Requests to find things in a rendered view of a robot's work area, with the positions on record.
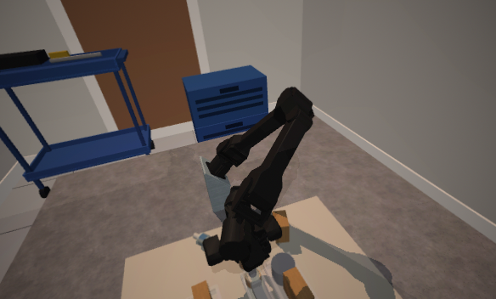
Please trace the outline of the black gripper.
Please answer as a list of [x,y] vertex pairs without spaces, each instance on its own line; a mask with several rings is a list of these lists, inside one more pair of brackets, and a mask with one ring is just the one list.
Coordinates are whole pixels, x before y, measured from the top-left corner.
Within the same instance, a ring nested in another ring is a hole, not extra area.
[[[273,215],[269,216],[268,220],[265,221],[261,228],[257,225],[254,225],[251,227],[251,230],[253,230],[256,238],[260,238],[261,240],[267,238],[266,234],[268,236],[268,240],[270,241],[279,239],[282,236],[282,229]],[[209,266],[214,266],[216,264],[219,264],[220,262],[223,262],[224,260],[229,261],[219,254],[220,239],[218,238],[217,234],[206,238],[206,240],[204,240],[202,244]]]

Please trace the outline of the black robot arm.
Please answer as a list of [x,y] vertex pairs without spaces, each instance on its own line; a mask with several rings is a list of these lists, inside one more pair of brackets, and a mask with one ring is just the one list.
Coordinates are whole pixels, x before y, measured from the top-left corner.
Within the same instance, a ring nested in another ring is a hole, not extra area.
[[[313,103],[296,87],[286,88],[275,109],[247,132],[227,138],[217,146],[217,155],[206,162],[210,173],[222,179],[232,165],[244,162],[250,149],[283,126],[263,163],[253,169],[240,186],[233,186],[224,203],[226,212],[219,254],[230,261],[240,261],[250,272],[270,258],[268,239],[256,238],[251,230],[268,220],[283,187],[282,176],[314,117]],[[253,211],[251,205],[261,211]]]

